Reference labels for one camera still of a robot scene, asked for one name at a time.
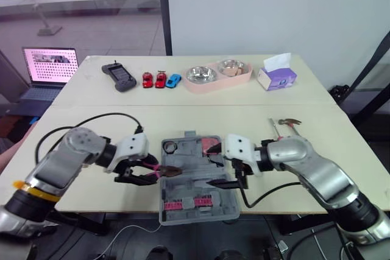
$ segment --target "white table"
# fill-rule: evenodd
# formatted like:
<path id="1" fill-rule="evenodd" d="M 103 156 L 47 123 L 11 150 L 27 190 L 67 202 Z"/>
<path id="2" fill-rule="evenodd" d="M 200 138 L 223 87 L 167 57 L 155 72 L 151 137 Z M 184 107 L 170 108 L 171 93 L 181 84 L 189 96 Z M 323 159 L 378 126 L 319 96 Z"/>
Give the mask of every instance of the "white table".
<path id="1" fill-rule="evenodd" d="M 158 70 L 168 75 L 184 74 L 193 67 L 226 59 L 223 56 L 196 57 L 125 57 L 91 56 L 84 60 L 72 79 L 58 95 L 53 105 L 334 105 L 335 101 L 319 83 L 308 66 L 299 56 L 293 56 L 291 69 L 297 80 L 291 88 L 265 91 L 257 82 L 263 60 L 271 55 L 241 55 L 235 59 L 250 63 L 254 73 L 243 85 L 215 91 L 208 94 L 193 94 L 183 82 L 174 90 L 142 88 L 142 74 L 149 71 L 154 80 Z M 101 71 L 103 65 L 116 60 L 137 80 L 136 88 L 125 93 L 114 89 L 113 80 Z"/>
<path id="2" fill-rule="evenodd" d="M 262 139 L 275 138 L 268 118 L 296 118 L 303 123 L 299 132 L 312 142 L 316 151 L 338 163 L 370 200 L 381 209 L 390 209 L 390 176 L 348 117 L 337 105 L 218 105 L 218 106 L 52 106 L 21 146 L 0 176 L 0 204 L 14 192 L 12 182 L 22 180 L 34 166 L 37 141 L 53 128 L 74 125 L 81 120 L 108 111 L 134 115 L 144 126 L 150 141 L 150 153 L 160 159 L 162 139 L 179 138 L 185 130 L 200 135 L 237 133 L 260 144 Z M 135 123 L 124 117 L 105 117 L 86 125 L 99 135 L 116 142 L 133 133 Z M 287 126 L 278 126 L 284 136 L 292 134 Z M 41 157 L 59 137 L 43 145 Z M 114 174 L 105 174 L 99 166 L 83 169 L 68 192 L 58 203 L 61 211 L 135 212 L 158 211 L 158 185 L 138 187 L 115 183 Z M 249 201 L 283 183 L 297 181 L 287 172 L 266 172 L 260 178 L 249 176 Z M 247 209 L 238 195 L 244 213 L 324 213 L 324 209 L 301 186 L 291 186 L 268 196 L 252 209 Z"/>

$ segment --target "pink bowl holder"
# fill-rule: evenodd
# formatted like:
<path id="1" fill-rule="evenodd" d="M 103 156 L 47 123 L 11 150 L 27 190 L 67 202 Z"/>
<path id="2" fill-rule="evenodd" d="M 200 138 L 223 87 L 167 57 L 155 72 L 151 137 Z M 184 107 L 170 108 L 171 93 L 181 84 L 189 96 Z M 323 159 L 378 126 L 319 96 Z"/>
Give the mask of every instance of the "pink bowl holder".
<path id="1" fill-rule="evenodd" d="M 214 69 L 217 74 L 216 80 L 214 82 L 208 82 L 201 85 L 190 82 L 187 79 L 187 71 L 189 70 L 187 69 L 183 74 L 183 83 L 185 87 L 194 94 L 205 94 L 205 93 L 209 93 L 210 91 L 217 91 L 223 88 L 229 88 L 231 86 L 240 85 L 249 81 L 253 71 L 252 66 L 250 64 L 246 64 L 246 65 L 248 66 L 249 72 L 234 77 L 225 76 L 222 73 L 220 73 L 218 70 L 218 63 L 201 65 L 201 66 L 207 66 L 211 69 Z"/>

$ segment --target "white tissue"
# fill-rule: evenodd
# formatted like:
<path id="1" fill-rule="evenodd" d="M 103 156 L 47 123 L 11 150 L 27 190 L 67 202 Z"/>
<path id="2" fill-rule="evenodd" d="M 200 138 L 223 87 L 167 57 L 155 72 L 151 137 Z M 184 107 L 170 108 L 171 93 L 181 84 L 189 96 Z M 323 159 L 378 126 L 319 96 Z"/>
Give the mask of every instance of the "white tissue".
<path id="1" fill-rule="evenodd" d="M 267 72 L 281 68 L 290 68 L 291 53 L 284 53 L 264 60 Z"/>

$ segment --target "purple tissue box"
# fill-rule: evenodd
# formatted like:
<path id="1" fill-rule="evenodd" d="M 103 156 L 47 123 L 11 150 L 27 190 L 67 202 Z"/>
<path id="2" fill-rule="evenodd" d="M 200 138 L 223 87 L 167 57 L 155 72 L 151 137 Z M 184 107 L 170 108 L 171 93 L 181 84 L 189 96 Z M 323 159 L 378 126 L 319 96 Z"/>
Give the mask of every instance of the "purple tissue box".
<path id="1" fill-rule="evenodd" d="M 276 69 L 271 72 L 260 68 L 257 80 L 266 91 L 272 91 L 279 88 L 289 88 L 296 78 L 297 74 L 290 68 Z"/>

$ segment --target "gray toolbox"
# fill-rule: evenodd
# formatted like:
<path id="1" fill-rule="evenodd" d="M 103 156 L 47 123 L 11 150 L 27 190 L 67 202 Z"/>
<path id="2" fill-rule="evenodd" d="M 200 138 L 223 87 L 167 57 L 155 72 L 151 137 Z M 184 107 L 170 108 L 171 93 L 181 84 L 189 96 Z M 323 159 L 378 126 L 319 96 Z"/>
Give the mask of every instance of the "gray toolbox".
<path id="1" fill-rule="evenodd" d="M 161 143 L 161 165 L 183 170 L 177 177 L 160 179 L 160 214 L 162 225 L 231 220 L 239 217 L 234 190 L 207 184 L 215 179 L 230 181 L 221 153 L 207 153 L 221 143 L 218 136 L 197 136 L 185 132 L 184 138 L 165 139 Z"/>

